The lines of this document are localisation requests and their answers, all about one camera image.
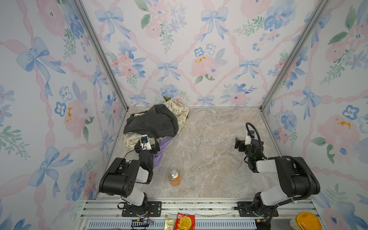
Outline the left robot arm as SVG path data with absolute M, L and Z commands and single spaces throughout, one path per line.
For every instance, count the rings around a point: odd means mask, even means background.
M 122 217 L 149 218 L 161 215 L 162 202 L 148 201 L 146 193 L 135 187 L 135 184 L 150 184 L 153 178 L 154 155 L 160 151 L 157 140 L 150 144 L 148 137 L 143 136 L 134 147 L 138 160 L 115 158 L 104 173 L 99 192 L 109 196 L 119 196 L 123 202 L 117 207 Z

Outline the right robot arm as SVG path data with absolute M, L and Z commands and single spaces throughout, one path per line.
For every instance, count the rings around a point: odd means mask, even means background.
M 258 217 L 258 223 L 270 225 L 278 215 L 280 206 L 304 200 L 319 194 L 320 184 L 302 157 L 264 155 L 264 143 L 255 126 L 245 124 L 245 140 L 235 139 L 235 149 L 245 153 L 244 162 L 253 173 L 274 173 L 278 184 L 267 191 L 255 194 L 253 201 L 237 202 L 235 210 L 239 215 Z

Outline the purple cloth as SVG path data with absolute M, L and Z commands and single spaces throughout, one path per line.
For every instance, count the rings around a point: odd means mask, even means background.
M 171 142 L 173 141 L 174 137 L 167 137 L 163 140 L 160 140 L 159 146 L 160 146 L 160 150 L 158 151 L 157 154 L 155 154 L 153 156 L 153 166 L 156 168 L 158 166 L 160 166 L 162 159 L 163 159 L 163 153 L 166 150 L 166 148 L 171 144 Z

